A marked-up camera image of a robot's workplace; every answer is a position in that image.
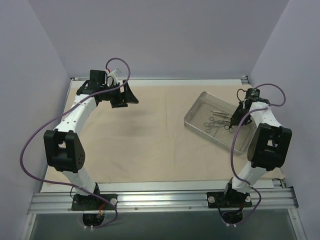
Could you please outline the wire mesh instrument tray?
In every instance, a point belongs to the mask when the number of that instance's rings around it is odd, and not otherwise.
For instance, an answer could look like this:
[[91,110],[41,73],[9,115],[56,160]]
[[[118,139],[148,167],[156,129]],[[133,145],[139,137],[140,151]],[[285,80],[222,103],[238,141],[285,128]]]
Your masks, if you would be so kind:
[[230,124],[230,118],[214,115],[211,111],[225,112],[232,116],[236,108],[237,107],[235,105],[203,91],[185,115],[184,126],[192,132],[206,138],[210,142],[230,150],[238,127],[233,126],[233,132],[229,132],[224,127],[219,127],[213,128],[210,133],[206,133],[204,122],[207,122],[209,117],[214,117],[216,120],[229,121]]

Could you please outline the beige surgical wrap cloth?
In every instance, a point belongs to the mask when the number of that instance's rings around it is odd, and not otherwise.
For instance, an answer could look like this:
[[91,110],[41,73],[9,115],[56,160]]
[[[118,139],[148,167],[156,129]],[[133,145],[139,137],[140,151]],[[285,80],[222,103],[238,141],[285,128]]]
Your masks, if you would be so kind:
[[101,102],[79,138],[85,169],[98,183],[229,180],[230,154],[190,131],[184,117],[202,92],[232,105],[245,86],[134,86],[137,104]]

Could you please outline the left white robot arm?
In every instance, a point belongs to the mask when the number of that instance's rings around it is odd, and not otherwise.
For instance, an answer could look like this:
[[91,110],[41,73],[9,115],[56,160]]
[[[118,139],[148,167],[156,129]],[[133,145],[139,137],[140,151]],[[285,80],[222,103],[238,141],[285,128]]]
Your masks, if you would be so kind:
[[100,206],[101,197],[98,184],[84,167],[86,153],[79,134],[90,114],[103,101],[110,102],[112,108],[125,108],[139,102],[126,80],[111,86],[100,80],[87,80],[77,90],[66,116],[43,135],[47,164],[61,172],[78,195],[84,196],[82,202],[90,210]]

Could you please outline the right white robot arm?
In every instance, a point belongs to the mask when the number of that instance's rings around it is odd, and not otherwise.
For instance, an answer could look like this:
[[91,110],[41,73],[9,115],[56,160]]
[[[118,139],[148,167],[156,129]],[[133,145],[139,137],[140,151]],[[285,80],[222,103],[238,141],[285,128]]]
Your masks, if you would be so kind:
[[245,201],[253,185],[263,175],[283,166],[293,134],[290,128],[277,121],[269,102],[252,102],[248,112],[240,118],[239,127],[247,117],[253,119],[256,130],[247,150],[247,163],[239,174],[235,170],[234,150],[240,128],[234,134],[230,150],[233,177],[222,193],[223,203],[230,207]]

